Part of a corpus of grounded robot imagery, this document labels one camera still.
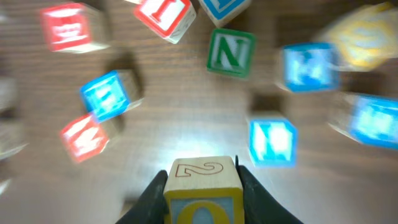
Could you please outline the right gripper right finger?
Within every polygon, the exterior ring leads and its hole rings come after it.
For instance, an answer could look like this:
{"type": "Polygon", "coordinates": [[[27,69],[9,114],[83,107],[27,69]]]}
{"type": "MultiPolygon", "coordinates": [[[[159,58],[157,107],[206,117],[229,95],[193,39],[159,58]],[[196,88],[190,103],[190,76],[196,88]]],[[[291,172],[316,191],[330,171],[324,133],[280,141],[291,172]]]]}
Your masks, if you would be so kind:
{"type": "Polygon", "coordinates": [[[235,168],[243,186],[245,224],[303,224],[283,207],[235,156],[235,168]]]}

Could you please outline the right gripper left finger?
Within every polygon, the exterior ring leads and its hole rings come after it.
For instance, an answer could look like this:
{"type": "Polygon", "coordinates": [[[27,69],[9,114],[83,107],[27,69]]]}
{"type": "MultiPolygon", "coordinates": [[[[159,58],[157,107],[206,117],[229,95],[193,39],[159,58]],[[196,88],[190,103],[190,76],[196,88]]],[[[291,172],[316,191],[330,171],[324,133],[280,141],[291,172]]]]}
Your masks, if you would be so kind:
{"type": "Polygon", "coordinates": [[[164,224],[164,216],[169,213],[163,196],[168,175],[159,171],[152,179],[138,201],[116,222],[116,224],[164,224]]]}

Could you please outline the blue T block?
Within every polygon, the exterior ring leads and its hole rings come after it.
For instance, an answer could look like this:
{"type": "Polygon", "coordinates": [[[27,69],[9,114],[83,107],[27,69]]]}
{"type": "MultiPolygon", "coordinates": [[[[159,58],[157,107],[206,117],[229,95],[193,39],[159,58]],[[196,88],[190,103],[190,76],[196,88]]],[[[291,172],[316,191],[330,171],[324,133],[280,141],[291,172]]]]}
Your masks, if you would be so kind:
{"type": "Polygon", "coordinates": [[[329,125],[361,144],[397,149],[397,100],[338,92],[331,98],[329,125]]]}

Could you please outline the yellow block cluster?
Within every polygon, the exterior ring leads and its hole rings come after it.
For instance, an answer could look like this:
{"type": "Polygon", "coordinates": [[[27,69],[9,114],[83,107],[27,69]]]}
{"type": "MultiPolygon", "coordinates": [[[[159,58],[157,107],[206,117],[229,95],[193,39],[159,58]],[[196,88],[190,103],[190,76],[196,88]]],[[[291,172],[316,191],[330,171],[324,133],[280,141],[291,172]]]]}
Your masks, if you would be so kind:
{"type": "Polygon", "coordinates": [[[397,7],[364,5],[322,29],[315,41],[335,46],[339,71],[369,72],[397,57],[397,7]]]}

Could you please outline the yellow O block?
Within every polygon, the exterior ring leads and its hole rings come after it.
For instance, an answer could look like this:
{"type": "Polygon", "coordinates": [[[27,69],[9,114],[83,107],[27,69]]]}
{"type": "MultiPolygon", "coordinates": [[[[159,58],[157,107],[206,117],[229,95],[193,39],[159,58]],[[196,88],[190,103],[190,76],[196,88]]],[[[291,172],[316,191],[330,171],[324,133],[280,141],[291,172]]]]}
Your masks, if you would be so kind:
{"type": "Polygon", "coordinates": [[[166,224],[243,224],[243,185],[229,156],[176,159],[164,188],[166,224]]]}

